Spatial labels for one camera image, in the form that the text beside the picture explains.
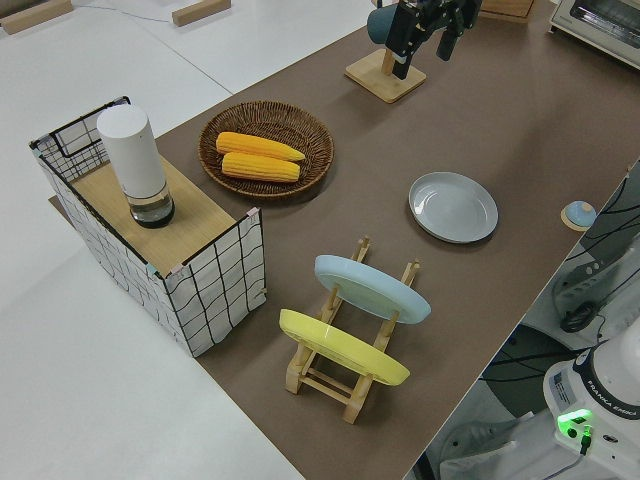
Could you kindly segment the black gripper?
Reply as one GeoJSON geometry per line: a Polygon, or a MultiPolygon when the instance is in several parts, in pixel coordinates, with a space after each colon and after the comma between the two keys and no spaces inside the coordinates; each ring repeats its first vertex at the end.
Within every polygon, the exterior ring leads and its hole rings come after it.
{"type": "Polygon", "coordinates": [[[395,55],[392,74],[404,80],[413,54],[423,42],[424,31],[442,30],[436,54],[449,61],[465,29],[476,22],[481,10],[479,0],[426,0],[398,3],[386,40],[386,47],[395,55]]]}

